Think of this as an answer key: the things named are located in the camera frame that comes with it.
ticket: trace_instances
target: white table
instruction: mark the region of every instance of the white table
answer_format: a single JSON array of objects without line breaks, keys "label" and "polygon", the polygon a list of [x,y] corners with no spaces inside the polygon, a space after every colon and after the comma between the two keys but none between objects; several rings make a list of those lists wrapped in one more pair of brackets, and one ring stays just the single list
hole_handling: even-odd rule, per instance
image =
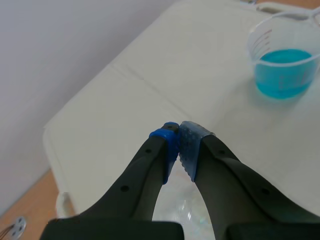
[{"label": "white table", "polygon": [[320,215],[320,83],[288,101],[256,91],[245,45],[267,16],[230,2],[181,1],[47,124],[48,159],[76,213],[104,194],[150,132],[187,120]]}]

